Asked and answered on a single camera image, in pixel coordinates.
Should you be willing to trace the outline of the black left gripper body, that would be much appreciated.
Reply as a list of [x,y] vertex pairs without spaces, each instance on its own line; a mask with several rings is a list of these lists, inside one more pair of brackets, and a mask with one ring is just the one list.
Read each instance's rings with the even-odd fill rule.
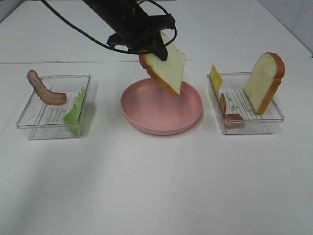
[[161,31],[174,29],[175,20],[169,13],[149,16],[138,4],[113,10],[107,16],[107,24],[115,31],[107,43],[111,47],[127,46],[130,50],[147,47],[162,50],[165,43]]

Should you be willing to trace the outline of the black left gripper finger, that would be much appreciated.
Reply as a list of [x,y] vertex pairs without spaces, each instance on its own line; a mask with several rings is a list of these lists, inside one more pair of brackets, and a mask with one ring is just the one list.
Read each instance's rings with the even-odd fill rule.
[[152,36],[149,42],[144,46],[148,51],[154,53],[162,61],[166,61],[168,57],[168,51],[162,40],[161,34]]

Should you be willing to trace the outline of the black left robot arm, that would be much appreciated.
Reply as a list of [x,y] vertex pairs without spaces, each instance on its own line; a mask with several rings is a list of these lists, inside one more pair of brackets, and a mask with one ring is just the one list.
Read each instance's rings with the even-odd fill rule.
[[115,33],[107,44],[111,49],[125,46],[128,53],[154,53],[162,61],[168,58],[166,46],[161,36],[164,29],[175,30],[175,20],[159,4],[163,15],[148,15],[135,0],[86,0],[84,3],[91,8]]

